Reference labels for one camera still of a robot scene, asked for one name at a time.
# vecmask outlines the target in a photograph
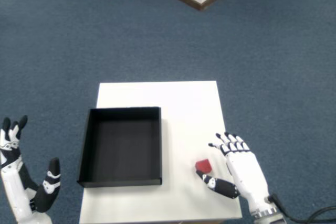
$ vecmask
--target red object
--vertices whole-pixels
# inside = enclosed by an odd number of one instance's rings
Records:
[[[212,171],[211,164],[208,159],[196,162],[195,167],[196,170],[200,170],[202,173],[209,173]]]

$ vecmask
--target black box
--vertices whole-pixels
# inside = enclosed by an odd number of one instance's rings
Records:
[[[91,109],[77,182],[83,187],[161,185],[161,108]]]

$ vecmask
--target white table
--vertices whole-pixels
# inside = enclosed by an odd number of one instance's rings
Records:
[[[215,81],[101,83],[97,108],[162,108],[161,186],[85,188],[80,223],[126,223],[241,218],[238,199],[209,189],[195,174],[208,158],[217,177],[231,181],[219,142],[224,121]]]

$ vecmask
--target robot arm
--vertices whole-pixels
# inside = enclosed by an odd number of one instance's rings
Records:
[[[226,197],[235,198],[240,194],[247,199],[255,223],[286,223],[278,208],[267,200],[269,192],[266,179],[256,156],[247,144],[239,136],[227,132],[224,135],[217,133],[216,136],[223,143],[210,143],[209,146],[223,153],[235,184],[202,174],[203,181],[210,189]]]
[[[19,141],[22,129],[27,123],[27,116],[19,122],[4,119],[0,131],[1,177],[6,195],[18,223],[51,223],[48,215],[60,188],[60,166],[58,158],[49,163],[49,170],[43,184],[31,179],[26,165],[22,161]]]

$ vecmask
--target wire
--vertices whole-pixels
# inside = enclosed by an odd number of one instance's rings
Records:
[[[296,223],[306,223],[306,224],[310,224],[310,223],[332,223],[332,222],[336,222],[336,218],[334,219],[318,219],[316,220],[316,217],[327,212],[327,211],[332,211],[332,210],[336,210],[336,206],[331,206],[331,207],[325,207],[322,208],[316,212],[314,212],[308,219],[306,220],[300,220],[300,219],[296,219],[292,216],[290,216],[286,209],[284,208],[284,206],[282,205],[280,199],[278,198],[278,196],[276,194],[272,194],[270,196],[268,196],[268,200],[270,202],[273,202],[278,208],[279,210],[290,220],[296,222]]]
[[[312,223],[317,216],[328,212],[328,211],[332,211],[332,210],[336,210],[336,206],[331,206],[331,207],[324,207],[316,212],[314,212],[311,216],[309,216],[308,220],[307,220],[307,224]]]

